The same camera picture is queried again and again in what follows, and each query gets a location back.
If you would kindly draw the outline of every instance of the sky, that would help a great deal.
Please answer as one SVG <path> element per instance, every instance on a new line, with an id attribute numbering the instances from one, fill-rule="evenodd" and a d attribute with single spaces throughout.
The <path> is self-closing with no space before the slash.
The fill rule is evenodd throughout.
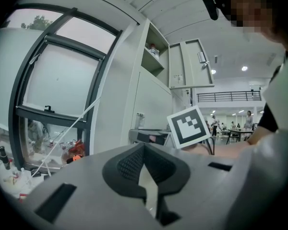
<path id="1" fill-rule="evenodd" d="M 21 9 L 16 10 L 9 18 L 11 22 L 9 23 L 8 27 L 17 27 L 20 28 L 21 23 L 25 23 L 29 25 L 34 21 L 34 18 L 39 15 L 45 16 L 46 20 L 54 21 L 59 18 L 62 14 L 52 11 L 46 10 L 35 10 L 35 9 Z"/>
<path id="2" fill-rule="evenodd" d="M 20 28 L 22 23 L 29 25 L 37 15 L 44 15 L 46 20 L 55 21 L 62 14 L 46 10 L 20 9 L 8 18 L 11 21 L 8 27 Z M 104 53 L 108 52 L 115 39 L 111 33 L 78 18 L 71 18 L 56 34 L 89 45 Z"/>

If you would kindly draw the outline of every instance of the robotic device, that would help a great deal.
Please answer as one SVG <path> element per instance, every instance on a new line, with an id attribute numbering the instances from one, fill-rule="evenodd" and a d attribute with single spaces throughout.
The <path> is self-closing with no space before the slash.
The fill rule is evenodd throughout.
<path id="1" fill-rule="evenodd" d="M 158 186 L 156 218 L 138 185 L 143 165 Z M 84 157 L 40 184 L 24 205 L 38 228 L 223 230 L 266 222 L 287 197 L 288 131 L 281 131 L 238 159 L 148 143 Z"/>

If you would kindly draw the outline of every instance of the ceiling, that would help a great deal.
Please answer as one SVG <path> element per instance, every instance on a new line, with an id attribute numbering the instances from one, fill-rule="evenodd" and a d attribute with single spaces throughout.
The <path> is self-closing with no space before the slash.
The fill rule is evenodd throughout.
<path id="1" fill-rule="evenodd" d="M 257 108 L 257 113 L 260 114 L 260 112 L 263 110 L 263 107 Z M 253 107 L 214 107 L 214 108 L 200 108 L 203 115 L 210 115 L 212 111 L 216 111 L 214 115 L 233 115 L 236 113 L 238 116 L 243 115 L 246 116 L 247 111 L 251 111 L 253 113 Z"/>
<path id="2" fill-rule="evenodd" d="M 231 27 L 222 13 L 212 21 L 202 0 L 124 0 L 147 17 L 170 44 L 200 38 L 215 79 L 270 78 L 284 49 L 258 34 Z M 242 66 L 248 66 L 246 72 Z"/>

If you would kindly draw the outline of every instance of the white cabinet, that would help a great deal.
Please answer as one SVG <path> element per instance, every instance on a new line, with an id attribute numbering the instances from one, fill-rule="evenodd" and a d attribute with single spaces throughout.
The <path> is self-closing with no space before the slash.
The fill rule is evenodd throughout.
<path id="1" fill-rule="evenodd" d="M 190 88 L 213 86 L 210 66 L 202 68 L 199 52 L 205 55 L 199 40 L 169 45 L 149 20 L 136 26 L 119 44 L 105 78 L 94 153 L 127 145 L 137 113 L 145 114 L 145 128 L 166 128 L 168 115 L 188 107 Z"/>
<path id="2" fill-rule="evenodd" d="M 132 128 L 135 128 L 137 113 L 144 115 L 142 128 L 147 129 L 166 129 L 167 116 L 172 114 L 171 91 L 143 67 L 140 69 Z"/>
<path id="3" fill-rule="evenodd" d="M 169 45 L 149 20 L 146 23 L 149 26 L 143 48 L 142 67 L 170 89 L 214 86 L 210 64 L 199 39 Z M 159 50 L 159 57 L 150 52 L 151 45 Z"/>
<path id="4" fill-rule="evenodd" d="M 171 89 L 214 87 L 210 63 L 199 39 L 170 45 L 169 69 Z"/>

